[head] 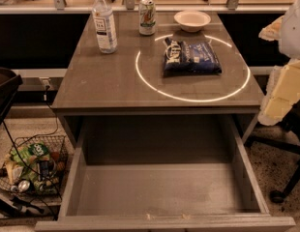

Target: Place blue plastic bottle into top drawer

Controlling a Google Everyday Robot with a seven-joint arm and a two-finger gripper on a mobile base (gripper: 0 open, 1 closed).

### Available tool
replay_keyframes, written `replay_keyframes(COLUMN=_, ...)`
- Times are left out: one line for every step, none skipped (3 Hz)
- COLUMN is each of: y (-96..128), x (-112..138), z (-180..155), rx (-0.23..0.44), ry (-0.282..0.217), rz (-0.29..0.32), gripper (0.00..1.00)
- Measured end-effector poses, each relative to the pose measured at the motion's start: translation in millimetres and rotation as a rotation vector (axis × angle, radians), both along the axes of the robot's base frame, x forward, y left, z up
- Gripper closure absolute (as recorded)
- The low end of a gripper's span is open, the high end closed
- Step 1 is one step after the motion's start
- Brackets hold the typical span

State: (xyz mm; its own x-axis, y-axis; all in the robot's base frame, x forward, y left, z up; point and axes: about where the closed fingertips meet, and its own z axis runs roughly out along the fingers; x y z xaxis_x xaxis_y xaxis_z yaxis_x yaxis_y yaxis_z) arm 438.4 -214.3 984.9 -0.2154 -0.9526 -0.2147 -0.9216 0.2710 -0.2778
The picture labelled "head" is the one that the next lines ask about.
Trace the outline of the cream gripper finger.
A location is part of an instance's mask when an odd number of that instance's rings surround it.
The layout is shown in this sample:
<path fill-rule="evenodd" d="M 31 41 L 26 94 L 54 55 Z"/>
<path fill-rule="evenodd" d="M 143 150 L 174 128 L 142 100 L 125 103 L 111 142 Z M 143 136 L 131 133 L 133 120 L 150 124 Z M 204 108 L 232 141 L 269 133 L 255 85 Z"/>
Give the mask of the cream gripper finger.
<path fill-rule="evenodd" d="M 283 18 L 280 16 L 272 23 L 262 28 L 258 36 L 265 41 L 278 41 L 281 38 L 280 31 Z"/>
<path fill-rule="evenodd" d="M 271 71 L 257 120 L 264 126 L 281 122 L 300 101 L 300 60 L 291 59 Z"/>

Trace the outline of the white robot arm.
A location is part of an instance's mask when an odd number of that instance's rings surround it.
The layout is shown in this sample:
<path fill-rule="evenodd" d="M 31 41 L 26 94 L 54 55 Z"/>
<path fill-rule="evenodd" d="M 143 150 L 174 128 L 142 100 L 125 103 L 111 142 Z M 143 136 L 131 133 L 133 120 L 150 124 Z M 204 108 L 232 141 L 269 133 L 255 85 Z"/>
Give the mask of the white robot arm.
<path fill-rule="evenodd" d="M 257 120 L 265 126 L 281 122 L 292 106 L 300 101 L 300 0 L 296 0 L 283 16 L 263 28 L 259 35 L 277 41 L 279 51 L 289 58 L 283 67 L 269 74 L 266 95 Z"/>

